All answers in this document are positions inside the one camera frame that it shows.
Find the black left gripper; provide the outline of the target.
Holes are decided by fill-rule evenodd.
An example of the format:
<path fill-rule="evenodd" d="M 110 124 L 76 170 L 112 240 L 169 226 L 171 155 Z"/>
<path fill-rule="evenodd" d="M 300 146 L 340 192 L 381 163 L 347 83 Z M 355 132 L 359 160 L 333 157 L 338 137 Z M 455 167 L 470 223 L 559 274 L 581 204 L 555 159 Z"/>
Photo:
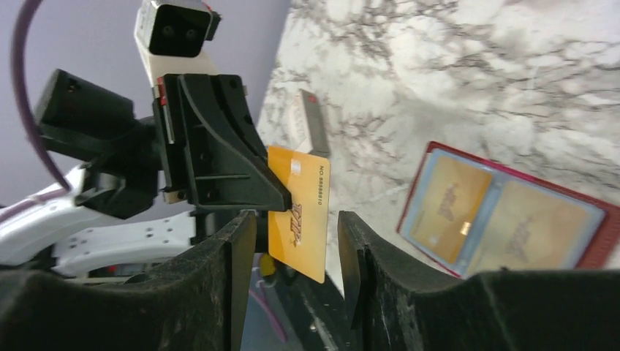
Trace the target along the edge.
<path fill-rule="evenodd" d="M 163 75 L 154 93 L 156 129 L 152 118 L 135 118 L 130 99 L 62 69 L 51 74 L 35 118 L 47 150 L 82 162 L 76 206 L 117 219 L 144 212 L 158 192 L 160 157 L 169 203 L 291 208 L 290 192 L 268 168 L 238 76 Z"/>

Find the red leather card holder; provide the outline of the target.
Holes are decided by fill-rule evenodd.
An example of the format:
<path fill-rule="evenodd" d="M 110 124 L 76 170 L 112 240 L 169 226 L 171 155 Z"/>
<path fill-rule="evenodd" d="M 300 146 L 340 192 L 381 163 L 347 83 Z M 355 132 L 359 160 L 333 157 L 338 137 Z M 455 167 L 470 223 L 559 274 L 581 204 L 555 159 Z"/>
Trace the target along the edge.
<path fill-rule="evenodd" d="M 616 268 L 619 207 L 438 142 L 398 234 L 450 274 Z"/>

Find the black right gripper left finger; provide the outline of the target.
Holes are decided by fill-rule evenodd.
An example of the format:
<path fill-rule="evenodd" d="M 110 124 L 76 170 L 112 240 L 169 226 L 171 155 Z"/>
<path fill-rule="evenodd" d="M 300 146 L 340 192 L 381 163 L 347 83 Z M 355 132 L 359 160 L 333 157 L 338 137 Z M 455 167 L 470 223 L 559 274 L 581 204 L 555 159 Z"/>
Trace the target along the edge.
<path fill-rule="evenodd" d="M 3 350 L 239 350 L 257 234 L 244 211 L 125 284 L 1 274 Z"/>

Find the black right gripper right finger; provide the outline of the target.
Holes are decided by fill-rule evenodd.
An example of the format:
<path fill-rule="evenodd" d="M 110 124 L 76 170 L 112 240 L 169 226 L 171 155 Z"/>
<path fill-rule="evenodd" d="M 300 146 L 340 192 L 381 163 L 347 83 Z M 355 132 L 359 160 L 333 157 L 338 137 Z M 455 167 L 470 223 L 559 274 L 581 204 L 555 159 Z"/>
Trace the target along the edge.
<path fill-rule="evenodd" d="M 617 350 L 619 272 L 510 271 L 459 279 L 356 213 L 338 217 L 344 301 L 362 350 Z"/>

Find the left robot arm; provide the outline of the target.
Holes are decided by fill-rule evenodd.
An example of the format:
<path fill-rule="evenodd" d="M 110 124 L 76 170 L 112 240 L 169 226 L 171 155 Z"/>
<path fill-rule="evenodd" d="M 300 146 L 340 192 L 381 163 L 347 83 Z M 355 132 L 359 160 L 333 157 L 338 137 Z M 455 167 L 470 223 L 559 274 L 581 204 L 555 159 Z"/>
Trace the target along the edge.
<path fill-rule="evenodd" d="M 52 185 L 1 211 L 1 266 L 66 278 L 119 264 L 160 263 L 255 210 L 287 211 L 292 197 L 267 165 L 237 75 L 166 74 L 153 114 L 56 70 L 37 106 L 47 150 L 80 164 L 70 190 Z"/>

